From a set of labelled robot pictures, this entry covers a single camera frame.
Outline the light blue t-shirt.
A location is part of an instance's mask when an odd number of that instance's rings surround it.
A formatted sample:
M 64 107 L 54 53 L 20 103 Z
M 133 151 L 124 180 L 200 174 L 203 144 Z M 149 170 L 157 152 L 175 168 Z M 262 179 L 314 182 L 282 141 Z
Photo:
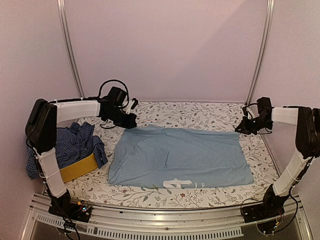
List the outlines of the light blue t-shirt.
M 142 188 L 215 188 L 254 183 L 232 131 L 164 128 L 126 129 L 109 167 L 111 185 Z

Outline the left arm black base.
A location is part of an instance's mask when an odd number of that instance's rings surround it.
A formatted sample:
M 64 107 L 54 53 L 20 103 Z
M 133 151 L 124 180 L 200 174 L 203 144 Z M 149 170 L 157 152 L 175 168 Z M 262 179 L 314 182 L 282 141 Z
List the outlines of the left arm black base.
M 48 212 L 66 219 L 88 223 L 92 214 L 92 205 L 84 201 L 71 202 L 68 198 L 53 198 Z

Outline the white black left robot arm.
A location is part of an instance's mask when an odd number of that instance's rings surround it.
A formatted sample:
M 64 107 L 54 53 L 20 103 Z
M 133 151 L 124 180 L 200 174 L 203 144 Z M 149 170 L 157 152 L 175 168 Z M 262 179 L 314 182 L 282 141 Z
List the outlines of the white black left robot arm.
M 112 121 L 117 127 L 132 129 L 137 126 L 137 115 L 131 112 L 136 105 L 137 101 L 131 100 L 129 106 L 120 107 L 111 100 L 97 97 L 51 102 L 39 98 L 35 101 L 25 127 L 25 134 L 35 151 L 39 171 L 45 179 L 49 193 L 59 198 L 54 207 L 63 217 L 70 217 L 75 210 L 71 202 L 61 198 L 67 189 L 56 159 L 57 125 L 69 120 L 98 117 L 102 121 Z

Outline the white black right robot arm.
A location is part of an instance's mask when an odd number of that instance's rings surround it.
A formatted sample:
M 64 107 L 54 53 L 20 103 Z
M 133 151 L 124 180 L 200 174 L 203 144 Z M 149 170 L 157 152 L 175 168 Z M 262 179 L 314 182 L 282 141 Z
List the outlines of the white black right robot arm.
M 261 129 L 269 134 L 273 124 L 295 126 L 295 147 L 292 157 L 280 177 L 268 187 L 258 213 L 269 218 L 289 198 L 293 187 L 298 184 L 308 170 L 313 159 L 320 157 L 320 112 L 318 108 L 306 106 L 272 107 L 270 104 L 256 103 L 258 116 L 243 106 L 244 116 L 235 131 L 241 134 L 257 135 Z

